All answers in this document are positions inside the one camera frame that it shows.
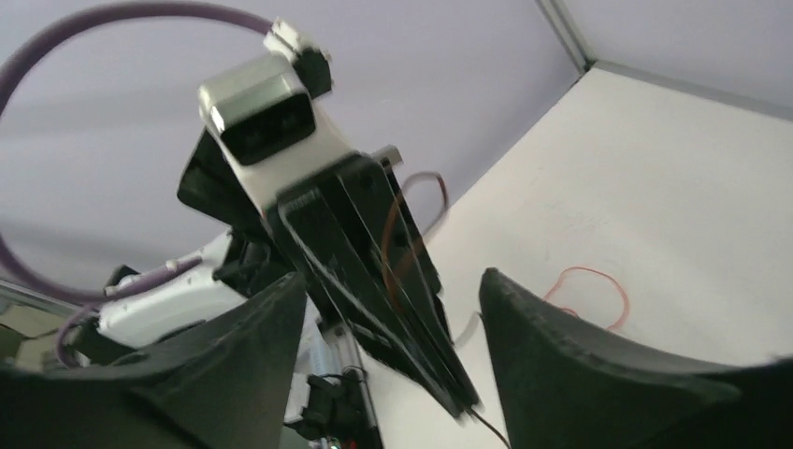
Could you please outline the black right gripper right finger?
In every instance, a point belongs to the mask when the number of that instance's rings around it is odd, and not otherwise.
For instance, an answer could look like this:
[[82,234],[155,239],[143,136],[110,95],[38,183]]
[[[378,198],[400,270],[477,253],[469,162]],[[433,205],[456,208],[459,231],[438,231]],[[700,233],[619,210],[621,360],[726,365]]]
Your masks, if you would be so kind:
[[515,448],[788,448],[792,362],[663,352],[572,317],[500,271],[479,299]]

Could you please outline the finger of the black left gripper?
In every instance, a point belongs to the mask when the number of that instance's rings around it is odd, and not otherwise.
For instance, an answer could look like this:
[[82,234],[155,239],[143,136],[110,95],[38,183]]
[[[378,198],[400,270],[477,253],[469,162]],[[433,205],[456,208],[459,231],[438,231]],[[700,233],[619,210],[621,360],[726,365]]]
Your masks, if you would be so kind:
[[339,181],[369,245],[364,264],[379,274],[386,315],[396,320],[399,341],[413,358],[410,376],[445,409],[472,409],[479,396],[454,351],[440,277],[405,200],[415,184],[435,182],[440,211],[432,224],[439,225],[449,209],[445,181],[438,172],[421,171],[398,183],[387,164],[364,154],[341,170]]
[[462,365],[420,268],[389,295],[374,252],[359,255],[316,189],[278,201],[267,211],[267,222],[272,238],[309,280],[310,295],[327,297],[362,349],[460,417]]

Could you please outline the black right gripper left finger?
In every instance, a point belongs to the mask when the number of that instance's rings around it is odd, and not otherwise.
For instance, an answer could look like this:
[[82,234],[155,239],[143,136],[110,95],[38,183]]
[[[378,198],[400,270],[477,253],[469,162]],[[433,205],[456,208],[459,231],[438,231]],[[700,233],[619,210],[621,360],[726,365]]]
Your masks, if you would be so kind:
[[304,278],[106,367],[1,368],[5,448],[276,448],[296,364]]

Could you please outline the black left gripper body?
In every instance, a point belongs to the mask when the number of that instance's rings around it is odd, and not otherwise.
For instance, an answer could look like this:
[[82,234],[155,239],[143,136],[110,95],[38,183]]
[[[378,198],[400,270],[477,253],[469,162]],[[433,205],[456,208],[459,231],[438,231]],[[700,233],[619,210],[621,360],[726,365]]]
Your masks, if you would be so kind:
[[273,245],[258,209],[242,189],[219,144],[207,130],[201,132],[181,175],[177,199],[183,205],[228,225],[237,237],[260,245]]

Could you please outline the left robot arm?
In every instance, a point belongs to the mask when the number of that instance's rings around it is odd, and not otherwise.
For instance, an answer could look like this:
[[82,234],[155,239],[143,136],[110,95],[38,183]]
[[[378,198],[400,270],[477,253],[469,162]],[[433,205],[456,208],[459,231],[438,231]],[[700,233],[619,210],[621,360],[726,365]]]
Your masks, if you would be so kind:
[[422,386],[450,415],[479,395],[457,357],[440,279],[382,155],[349,151],[298,177],[257,211],[220,146],[203,133],[182,174],[179,200],[230,224],[183,257],[177,276],[121,277],[97,330],[128,350],[174,336],[241,306],[282,275],[301,274],[325,326],[345,326],[371,356]]

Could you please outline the aluminium frame rail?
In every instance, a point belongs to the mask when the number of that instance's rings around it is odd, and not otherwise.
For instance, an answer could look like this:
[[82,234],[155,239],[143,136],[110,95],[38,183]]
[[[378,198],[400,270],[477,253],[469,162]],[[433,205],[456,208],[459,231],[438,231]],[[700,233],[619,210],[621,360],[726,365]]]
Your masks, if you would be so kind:
[[540,1],[579,72],[595,66],[786,121],[789,1]]

